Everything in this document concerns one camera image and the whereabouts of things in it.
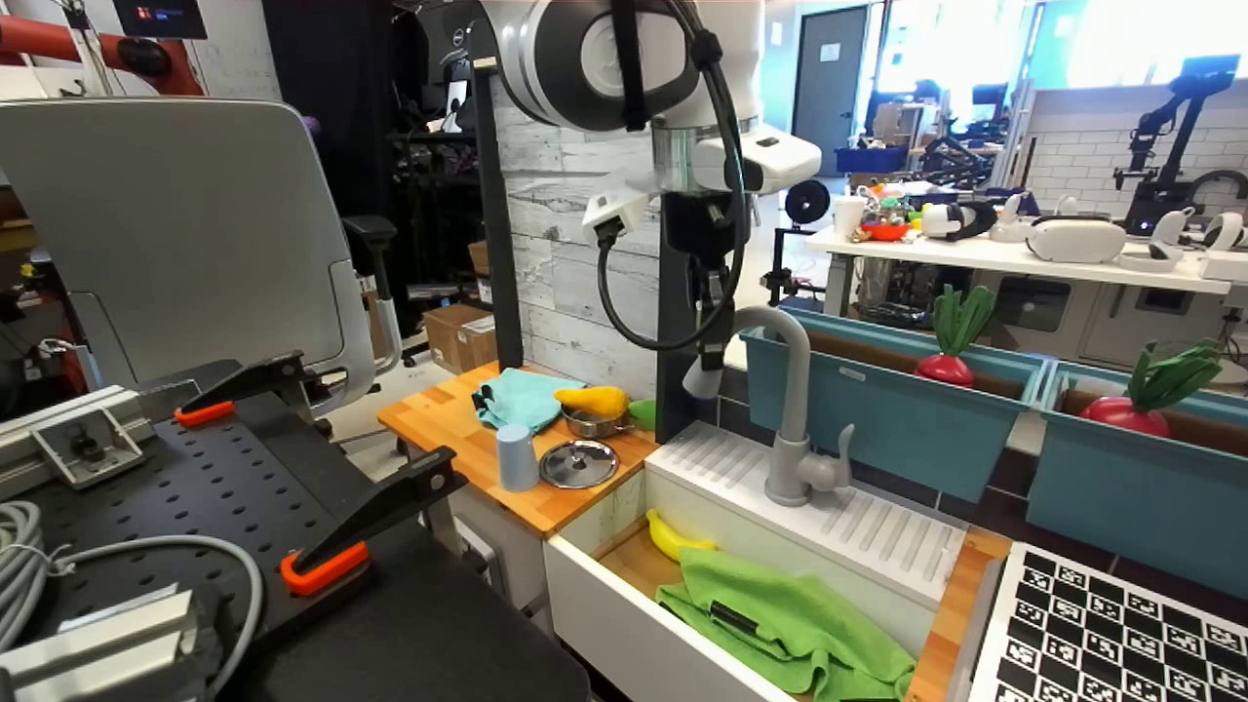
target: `faucet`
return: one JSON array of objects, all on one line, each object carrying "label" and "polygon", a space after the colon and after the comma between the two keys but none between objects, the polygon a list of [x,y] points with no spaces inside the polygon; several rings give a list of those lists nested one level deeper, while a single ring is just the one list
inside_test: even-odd
[{"label": "faucet", "polygon": [[[787,382],[779,401],[779,425],[773,436],[773,468],[766,493],[773,503],[803,507],[811,493],[838,493],[852,485],[852,441],[856,425],[838,432],[838,455],[811,451],[809,408],[811,408],[811,336],[809,326],[779,310],[740,310],[733,326],[777,330],[787,349]],[[704,369],[695,364],[684,378],[687,394],[714,399],[722,369]]]}]

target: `orange handle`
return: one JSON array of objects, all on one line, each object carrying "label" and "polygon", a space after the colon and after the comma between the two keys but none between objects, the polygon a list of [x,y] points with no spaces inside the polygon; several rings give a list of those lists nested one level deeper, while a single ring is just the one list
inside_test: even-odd
[{"label": "orange handle", "polygon": [[202,425],[218,425],[235,417],[235,401],[214,401],[214,406],[201,406],[192,415],[176,408],[174,421],[185,425],[185,428],[202,428]]},{"label": "orange handle", "polygon": [[335,589],[341,583],[354,576],[358,570],[366,570],[370,554],[366,554],[366,544],[352,544],[348,550],[322,560],[315,570],[301,573],[297,560],[301,560],[301,554],[285,554],[279,566],[285,593],[322,597],[322,593]]}]

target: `blue cup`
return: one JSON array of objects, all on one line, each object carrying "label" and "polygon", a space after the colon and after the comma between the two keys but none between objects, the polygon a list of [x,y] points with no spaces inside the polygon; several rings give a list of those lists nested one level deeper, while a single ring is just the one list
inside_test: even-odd
[{"label": "blue cup", "polygon": [[509,493],[538,488],[538,455],[527,425],[499,425],[499,485]]}]

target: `red object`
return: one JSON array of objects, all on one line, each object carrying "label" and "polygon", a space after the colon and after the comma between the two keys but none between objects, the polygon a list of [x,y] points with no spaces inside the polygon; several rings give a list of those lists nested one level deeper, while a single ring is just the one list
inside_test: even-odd
[{"label": "red object", "polygon": [[358,570],[366,570],[370,550],[366,550],[366,544],[352,544],[348,550],[322,560],[315,570],[301,570],[297,560],[301,560],[301,554],[285,554],[279,566],[285,593],[322,597],[322,593],[343,584],[348,576],[354,576]]},{"label": "red object", "polygon": [[929,354],[912,369],[933,378],[933,382],[976,386],[976,375],[960,354]]},{"label": "red object", "polygon": [[1128,428],[1128,432],[1152,432],[1152,436],[1169,436],[1169,421],[1167,415],[1136,415],[1130,399],[1123,394],[1106,394],[1095,399],[1091,406],[1086,406],[1087,421],[1099,421],[1099,425],[1117,425],[1117,428]]},{"label": "red object", "polygon": [[185,428],[202,428],[202,425],[218,425],[235,417],[235,401],[214,401],[214,406],[201,406],[192,415],[176,408],[174,421],[185,425]]},{"label": "red object", "polygon": [[[124,72],[122,64],[124,34],[98,34],[98,38],[103,38],[105,68]],[[159,94],[202,94],[197,68],[189,59],[189,46],[174,38],[159,38],[159,46],[170,56],[170,73],[146,77],[146,81],[151,81],[151,91]],[[0,64],[5,59],[11,64],[15,56],[79,64],[70,29],[0,16]]]},{"label": "red object", "polygon": [[861,234],[872,243],[902,243],[911,234],[911,224],[868,224]]},{"label": "red object", "polygon": [[1112,415],[1136,415],[1128,394],[1099,394],[1095,401],[1086,406],[1087,421],[1106,421]]}]

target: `cable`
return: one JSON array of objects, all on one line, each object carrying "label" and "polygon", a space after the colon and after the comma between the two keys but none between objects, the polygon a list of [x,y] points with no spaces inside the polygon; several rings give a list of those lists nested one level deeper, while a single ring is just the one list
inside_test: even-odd
[{"label": "cable", "polygon": [[0,503],[0,650],[32,622],[50,559],[38,550],[38,507],[28,501]]},{"label": "cable", "polygon": [[151,538],[90,546],[79,554],[58,554],[58,550],[42,554],[38,550],[38,519],[42,519],[38,507],[28,501],[0,503],[0,650],[7,650],[11,640],[25,631],[25,623],[32,622],[32,612],[42,597],[47,573],[76,573],[85,560],[118,559],[131,550],[189,550],[189,546],[202,550],[207,546],[207,550],[231,554],[248,570],[248,584],[252,584],[240,640],[235,640],[224,672],[213,680],[213,693],[228,692],[228,684],[244,667],[244,658],[263,629],[263,603],[266,603],[263,570],[244,546],[235,546],[228,538],[213,538],[213,534],[151,534]]},{"label": "cable", "polygon": [[244,566],[248,584],[252,584],[252,599],[248,599],[248,618],[244,618],[240,640],[235,640],[224,672],[213,680],[213,693],[218,698],[228,692],[228,684],[235,680],[235,672],[244,667],[244,658],[248,658],[248,650],[252,650],[252,644],[255,644],[255,635],[263,629],[263,603],[266,603],[263,570],[244,546],[235,546],[228,538],[213,538],[213,534],[151,534],[151,538],[90,546],[90,550],[67,554],[67,560],[85,566],[85,560],[131,554],[131,550],[185,550],[185,546],[207,546],[207,550],[231,554]]},{"label": "cable", "polygon": [[707,341],[709,326],[722,325],[722,316],[733,310],[733,297],[736,297],[736,285],[740,285],[740,269],[747,269],[747,243],[751,243],[747,160],[740,160],[733,91],[731,91],[731,81],[725,81],[725,73],[717,68],[722,46],[704,29],[697,13],[687,0],[668,0],[668,9],[677,16],[677,22],[687,30],[687,44],[695,50],[695,64],[697,64],[697,73],[704,73],[704,85],[707,85],[707,98],[709,98],[709,111],[714,111],[714,120],[717,120],[717,137],[725,143],[733,269],[731,269],[731,287],[722,291],[722,299],[714,299],[714,316],[697,330],[691,330],[684,341],[668,341],[668,342],[664,341],[648,341],[648,336],[631,330],[623,325],[623,316],[618,311],[612,285],[609,285],[609,258],[612,258],[618,234],[604,234],[601,247],[599,247],[599,297],[601,297],[601,310],[604,310],[609,325],[630,342],[648,349],[648,351],[695,349],[697,341]]}]

